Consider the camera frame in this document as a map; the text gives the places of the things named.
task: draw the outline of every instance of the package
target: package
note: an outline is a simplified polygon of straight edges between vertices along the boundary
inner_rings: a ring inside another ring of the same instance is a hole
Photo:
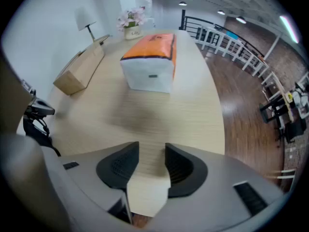
[[[176,66],[176,35],[147,35],[120,60],[131,89],[170,93]]]

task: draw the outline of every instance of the light wood table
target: light wood table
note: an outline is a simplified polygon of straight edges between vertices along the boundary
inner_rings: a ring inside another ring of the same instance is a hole
[[[128,200],[132,212],[150,217],[165,204],[170,187],[164,166],[166,142],[225,152],[218,93],[199,49],[186,31],[147,32],[154,33],[177,36],[170,94],[131,90],[119,61],[140,38],[121,42],[109,38],[88,87],[70,97],[54,88],[48,100],[56,109],[49,121],[53,144],[62,155],[140,142],[140,162],[128,183]]]

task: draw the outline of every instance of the black chair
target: black chair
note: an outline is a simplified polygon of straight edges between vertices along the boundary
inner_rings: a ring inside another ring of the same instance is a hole
[[[294,143],[295,140],[292,139],[295,138],[296,136],[303,135],[306,129],[307,125],[304,119],[298,119],[293,123],[289,122],[285,124],[284,133],[279,135],[279,139],[281,139],[281,137],[285,137],[288,144]]]

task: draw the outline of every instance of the wooden floor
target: wooden floor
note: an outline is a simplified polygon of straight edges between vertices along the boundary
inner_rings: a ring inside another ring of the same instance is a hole
[[[276,142],[275,122],[265,124],[259,103],[266,102],[258,77],[242,71],[243,64],[226,54],[202,51],[220,98],[224,127],[225,154],[246,163],[261,174],[283,169],[284,151]]]

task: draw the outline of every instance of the flower pot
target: flower pot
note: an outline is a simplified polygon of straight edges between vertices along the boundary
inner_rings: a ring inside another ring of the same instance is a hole
[[[132,39],[136,39],[138,37],[143,36],[143,34],[140,31],[139,26],[124,28],[124,32],[125,32],[125,39],[126,40],[132,40]]]

